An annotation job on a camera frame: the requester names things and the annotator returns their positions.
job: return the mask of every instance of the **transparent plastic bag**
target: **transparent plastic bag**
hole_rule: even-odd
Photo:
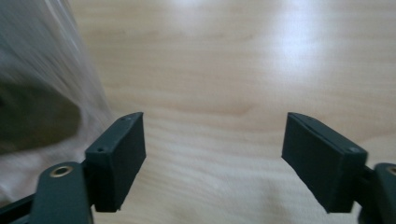
[[[82,161],[113,120],[66,1],[0,2],[0,201]]]

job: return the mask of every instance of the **light wooden tabletop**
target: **light wooden tabletop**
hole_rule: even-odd
[[[356,223],[280,159],[289,111],[396,162],[393,1],[71,5],[115,115],[145,112],[148,157],[97,223]]]

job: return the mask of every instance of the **metal screw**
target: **metal screw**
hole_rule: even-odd
[[[360,152],[361,151],[360,149],[358,149],[356,147],[350,147],[348,150],[351,152]]]

